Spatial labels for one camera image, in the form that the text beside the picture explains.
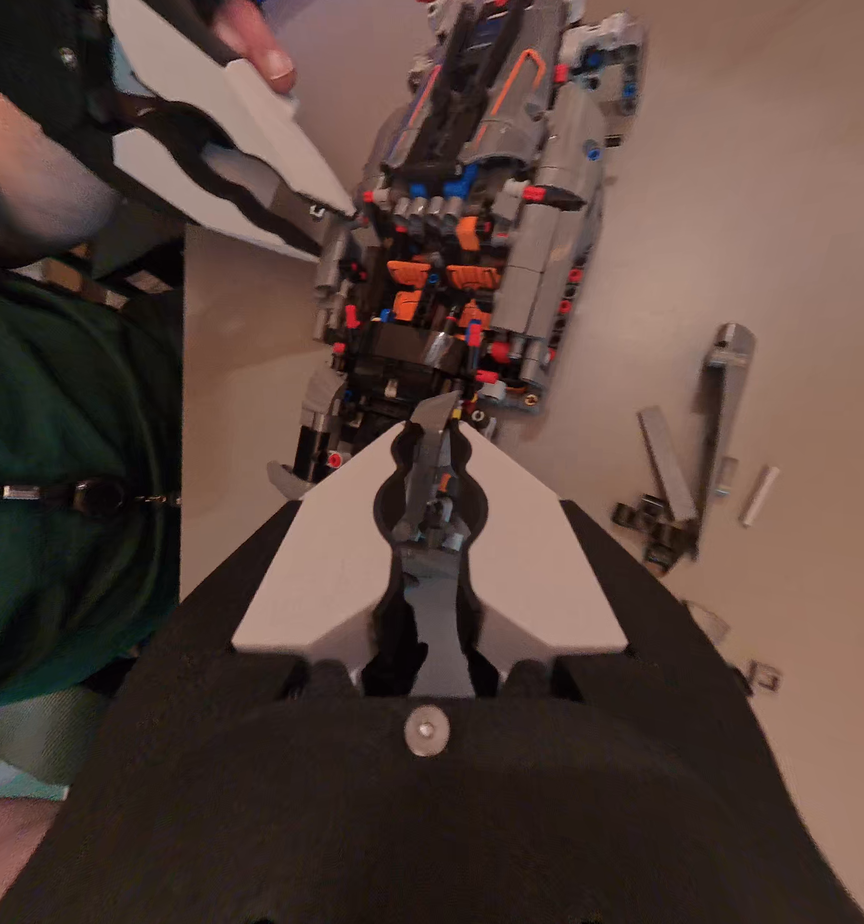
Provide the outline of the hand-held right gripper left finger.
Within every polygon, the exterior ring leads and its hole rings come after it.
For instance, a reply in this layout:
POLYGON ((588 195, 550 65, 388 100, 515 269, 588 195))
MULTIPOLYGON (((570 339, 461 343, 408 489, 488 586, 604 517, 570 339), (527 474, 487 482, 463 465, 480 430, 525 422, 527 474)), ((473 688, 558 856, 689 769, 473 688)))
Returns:
POLYGON ((395 527, 411 425, 383 433, 299 503, 231 644, 239 653, 338 661, 371 695, 411 690, 411 607, 395 527))

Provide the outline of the dark lego door assembly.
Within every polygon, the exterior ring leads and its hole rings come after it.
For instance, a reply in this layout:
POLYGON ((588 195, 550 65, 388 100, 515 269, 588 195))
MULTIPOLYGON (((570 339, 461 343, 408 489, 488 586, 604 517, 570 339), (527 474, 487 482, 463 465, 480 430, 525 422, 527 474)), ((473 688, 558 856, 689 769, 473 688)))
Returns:
POLYGON ((667 575, 698 549, 702 517, 659 407, 637 414, 660 495, 643 494, 636 505, 618 503, 611 522, 645 539, 643 562, 658 577, 667 575))

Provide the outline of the person's left hand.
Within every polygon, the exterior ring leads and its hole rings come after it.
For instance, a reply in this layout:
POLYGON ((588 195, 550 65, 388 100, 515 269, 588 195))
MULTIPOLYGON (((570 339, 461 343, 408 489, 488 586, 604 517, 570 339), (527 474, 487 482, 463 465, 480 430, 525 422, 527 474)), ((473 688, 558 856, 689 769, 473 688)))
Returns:
POLYGON ((219 2, 211 29, 226 46, 251 63, 276 93, 291 93, 297 71, 253 1, 219 2))

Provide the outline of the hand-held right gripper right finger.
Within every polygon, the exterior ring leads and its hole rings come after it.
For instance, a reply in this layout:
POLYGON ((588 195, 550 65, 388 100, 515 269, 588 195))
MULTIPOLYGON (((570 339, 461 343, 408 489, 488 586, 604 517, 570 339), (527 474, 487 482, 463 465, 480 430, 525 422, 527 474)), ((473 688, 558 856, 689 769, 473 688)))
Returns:
POLYGON ((624 653, 628 641, 560 498, 455 423, 460 551, 456 625, 475 692, 521 662, 624 653))

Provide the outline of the small white tube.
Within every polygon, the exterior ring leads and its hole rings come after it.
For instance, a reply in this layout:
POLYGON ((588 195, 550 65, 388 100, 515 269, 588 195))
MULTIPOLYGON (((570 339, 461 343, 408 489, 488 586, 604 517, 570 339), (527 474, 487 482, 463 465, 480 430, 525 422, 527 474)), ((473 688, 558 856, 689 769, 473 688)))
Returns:
POLYGON ((738 516, 738 523, 743 528, 750 528, 755 523, 780 473, 780 468, 776 466, 764 466, 761 469, 738 516))

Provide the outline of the person's left forearm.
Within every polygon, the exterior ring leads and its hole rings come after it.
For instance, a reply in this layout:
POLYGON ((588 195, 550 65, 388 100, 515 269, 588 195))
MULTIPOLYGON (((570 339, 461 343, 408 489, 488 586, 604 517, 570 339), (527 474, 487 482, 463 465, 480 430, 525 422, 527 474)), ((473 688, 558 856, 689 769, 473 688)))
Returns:
POLYGON ((88 243, 122 197, 0 94, 0 268, 88 243))

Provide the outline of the grey and black lego car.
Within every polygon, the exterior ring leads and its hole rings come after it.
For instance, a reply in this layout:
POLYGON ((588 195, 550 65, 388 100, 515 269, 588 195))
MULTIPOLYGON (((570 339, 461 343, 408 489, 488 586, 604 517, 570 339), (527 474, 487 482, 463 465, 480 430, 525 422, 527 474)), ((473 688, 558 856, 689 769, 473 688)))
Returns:
POLYGON ((315 340, 330 347, 302 406, 293 462, 268 475, 298 498, 407 422, 457 396, 535 408, 603 217, 608 153, 637 114, 647 30, 584 2, 424 2, 436 44, 412 98, 379 130, 315 276, 315 340))

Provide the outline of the grey lego fender piece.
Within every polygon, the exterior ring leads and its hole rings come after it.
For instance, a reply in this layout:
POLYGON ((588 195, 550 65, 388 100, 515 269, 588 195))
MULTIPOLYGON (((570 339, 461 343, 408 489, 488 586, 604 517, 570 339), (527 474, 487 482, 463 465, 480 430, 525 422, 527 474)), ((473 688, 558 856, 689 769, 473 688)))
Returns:
POLYGON ((397 541, 429 550, 460 547, 451 522, 457 480, 450 462, 449 425, 461 419, 461 400, 460 390, 426 399, 411 417, 410 423, 422 433, 405 479, 404 511, 393 528, 397 541))

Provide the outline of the long grey lego panel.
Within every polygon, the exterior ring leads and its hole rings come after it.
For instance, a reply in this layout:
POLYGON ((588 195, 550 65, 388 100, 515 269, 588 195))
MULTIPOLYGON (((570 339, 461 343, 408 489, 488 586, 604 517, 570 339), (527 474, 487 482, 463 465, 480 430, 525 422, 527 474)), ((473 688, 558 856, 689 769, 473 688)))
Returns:
POLYGON ((733 486, 738 462, 730 454, 731 439, 755 349, 754 334, 742 324, 728 322, 718 329, 700 371, 692 405, 702 418, 693 561, 699 558, 709 513, 733 486))

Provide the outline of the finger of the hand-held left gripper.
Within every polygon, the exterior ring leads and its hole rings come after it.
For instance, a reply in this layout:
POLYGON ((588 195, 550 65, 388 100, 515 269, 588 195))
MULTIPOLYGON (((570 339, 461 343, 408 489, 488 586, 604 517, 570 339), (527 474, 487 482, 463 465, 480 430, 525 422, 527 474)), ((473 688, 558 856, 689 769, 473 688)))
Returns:
POLYGON ((346 188, 253 64, 202 19, 193 2, 111 1, 107 22, 137 82, 197 110, 243 154, 272 169, 298 198, 350 217, 346 188))
POLYGON ((193 221, 281 255, 315 261, 327 209, 298 198, 270 167, 243 154, 203 114, 142 101, 113 138, 114 166, 193 221))

